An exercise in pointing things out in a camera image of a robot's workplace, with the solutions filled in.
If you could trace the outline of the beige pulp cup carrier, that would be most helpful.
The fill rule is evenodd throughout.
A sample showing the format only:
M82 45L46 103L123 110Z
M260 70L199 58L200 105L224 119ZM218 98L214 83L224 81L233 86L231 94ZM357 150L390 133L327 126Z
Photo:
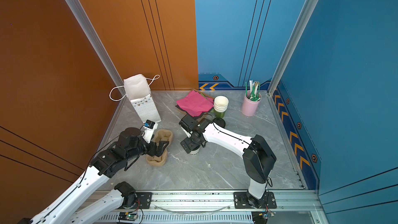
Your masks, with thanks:
M149 154L146 155L146 162L153 167L161 167L165 165L168 151L174 135L172 131L166 129L158 130L152 141L150 142Z

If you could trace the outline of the white takeout coffee cup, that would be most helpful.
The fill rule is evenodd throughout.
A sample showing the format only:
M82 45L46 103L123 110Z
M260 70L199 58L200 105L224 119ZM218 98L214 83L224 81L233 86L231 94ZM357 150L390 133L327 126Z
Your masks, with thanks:
M194 155L198 154L199 151L200 151L200 147L198 147L198 148L195 149L195 150L190 151L190 155L193 155L193 156L194 156Z

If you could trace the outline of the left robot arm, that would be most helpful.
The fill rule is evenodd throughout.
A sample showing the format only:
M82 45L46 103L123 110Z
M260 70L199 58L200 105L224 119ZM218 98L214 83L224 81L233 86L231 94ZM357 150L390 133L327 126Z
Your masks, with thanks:
M162 157L172 137L161 138L151 129L127 128L117 141L94 155L83 174L52 204L21 224L93 224L105 214L124 208L137 211L145 200L127 182L118 183L104 197L81 208L81 205L120 170L128 170L140 157Z

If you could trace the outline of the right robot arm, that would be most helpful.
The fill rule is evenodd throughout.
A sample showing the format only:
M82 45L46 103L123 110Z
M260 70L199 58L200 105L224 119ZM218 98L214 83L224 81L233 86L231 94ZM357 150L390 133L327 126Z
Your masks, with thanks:
M269 174L277 160L268 143L260 135L253 138L242 136L217 125L213 121L203 119L180 120L187 137L180 142L186 153L195 155L207 143L222 146L240 156L245 170L250 177L249 188L246 193L248 204L252 208L270 208L267 203L269 193L267 187Z

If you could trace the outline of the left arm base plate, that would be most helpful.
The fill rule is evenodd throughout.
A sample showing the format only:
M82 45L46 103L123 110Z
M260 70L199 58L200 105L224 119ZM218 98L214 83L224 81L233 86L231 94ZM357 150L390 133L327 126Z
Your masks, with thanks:
M150 209L152 192L136 192L123 198L118 209Z

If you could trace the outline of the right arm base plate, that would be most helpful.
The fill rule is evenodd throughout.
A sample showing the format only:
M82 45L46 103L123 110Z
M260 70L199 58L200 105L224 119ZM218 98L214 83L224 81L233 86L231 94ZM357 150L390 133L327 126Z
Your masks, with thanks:
M277 209L274 193L270 191L266 191L261 199L255 198L249 192L234 192L233 197L236 209Z

